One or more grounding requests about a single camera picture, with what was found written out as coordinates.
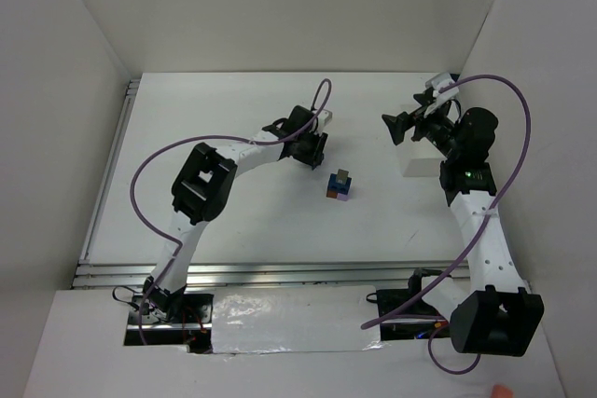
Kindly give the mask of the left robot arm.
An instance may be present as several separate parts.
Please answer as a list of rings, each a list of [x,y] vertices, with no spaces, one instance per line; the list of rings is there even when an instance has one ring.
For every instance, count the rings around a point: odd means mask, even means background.
[[[288,118],[274,121],[252,139],[233,138],[216,146],[201,140],[193,147],[171,187],[169,229],[149,227],[165,239],[163,253],[143,286],[143,298],[151,308],[169,320],[181,313],[191,259],[207,225],[223,212],[234,180],[284,158],[318,167],[324,159],[324,129],[331,120],[326,109],[297,105]]]

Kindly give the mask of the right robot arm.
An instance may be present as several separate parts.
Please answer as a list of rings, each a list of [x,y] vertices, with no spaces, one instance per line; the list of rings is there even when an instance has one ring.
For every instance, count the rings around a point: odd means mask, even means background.
[[[464,244],[470,289],[464,291],[437,270],[418,268],[409,279],[410,295],[434,308],[450,327],[453,347],[460,353],[521,357],[544,313],[539,295],[531,294],[514,266],[494,200],[497,188],[489,150],[497,117],[473,107],[450,120],[450,102],[439,103],[428,88],[415,95],[412,112],[383,116],[394,144],[408,130],[412,141],[429,141],[444,157],[439,181]],[[437,286],[431,283],[439,279]]]

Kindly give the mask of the aluminium front rail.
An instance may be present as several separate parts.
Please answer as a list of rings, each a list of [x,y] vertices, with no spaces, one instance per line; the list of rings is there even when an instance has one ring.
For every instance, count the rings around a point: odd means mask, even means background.
[[[312,284],[382,284],[407,281],[417,268],[444,270],[448,261],[285,263],[285,264],[193,264],[187,272],[191,288],[225,286],[282,286]],[[71,283],[74,289],[128,286],[140,288],[150,265],[91,265],[77,267]]]

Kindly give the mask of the brown wood block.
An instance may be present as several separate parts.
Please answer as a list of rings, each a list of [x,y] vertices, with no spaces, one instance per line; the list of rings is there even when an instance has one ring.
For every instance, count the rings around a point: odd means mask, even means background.
[[[326,192],[326,196],[328,198],[335,199],[338,196],[338,193],[336,191],[334,191],[334,190],[328,189],[328,191]]]

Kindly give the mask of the white perforated box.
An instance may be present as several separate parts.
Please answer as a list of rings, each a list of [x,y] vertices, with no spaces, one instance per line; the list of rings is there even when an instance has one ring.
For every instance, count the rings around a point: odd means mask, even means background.
[[[399,170],[405,178],[437,178],[444,156],[427,141],[405,141],[396,147]]]

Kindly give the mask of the blue castle arch block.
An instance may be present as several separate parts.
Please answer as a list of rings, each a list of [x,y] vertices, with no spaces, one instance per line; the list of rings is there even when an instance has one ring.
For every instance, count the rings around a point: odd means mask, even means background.
[[[335,191],[338,194],[347,195],[351,188],[352,178],[347,176],[345,179],[339,179],[336,173],[331,173],[327,183],[327,189]]]

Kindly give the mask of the left aluminium side rail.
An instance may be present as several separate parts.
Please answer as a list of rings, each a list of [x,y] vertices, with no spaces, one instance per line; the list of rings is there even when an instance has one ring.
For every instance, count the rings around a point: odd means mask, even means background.
[[[82,244],[80,257],[78,258],[78,265],[87,265],[90,262],[90,253],[93,249],[95,234],[102,220],[107,195],[109,193],[114,172],[118,163],[118,155],[126,134],[126,129],[130,121],[130,116],[140,84],[141,79],[135,78],[132,79],[126,87],[123,104],[118,117],[118,124],[110,146],[108,159],[104,167],[102,181],[100,183],[98,195],[94,203],[87,233]]]

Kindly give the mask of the orange object at corner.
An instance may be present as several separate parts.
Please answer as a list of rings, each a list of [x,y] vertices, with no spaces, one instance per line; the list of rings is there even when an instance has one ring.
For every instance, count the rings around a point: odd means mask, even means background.
[[[514,392],[509,387],[502,384],[495,384],[492,387],[491,398],[513,398]]]

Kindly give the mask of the grey wood cube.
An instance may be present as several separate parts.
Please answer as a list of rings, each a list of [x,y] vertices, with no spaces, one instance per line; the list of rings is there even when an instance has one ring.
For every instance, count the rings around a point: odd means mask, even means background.
[[[338,169],[336,181],[338,184],[346,185],[349,180],[349,172],[343,169]]]

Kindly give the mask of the silver foil tape sheet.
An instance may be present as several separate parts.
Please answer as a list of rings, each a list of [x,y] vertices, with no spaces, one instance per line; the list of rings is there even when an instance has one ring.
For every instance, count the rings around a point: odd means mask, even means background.
[[[374,288],[300,286],[227,288],[215,292],[212,350],[216,354],[348,352],[382,346],[378,317],[366,297]]]

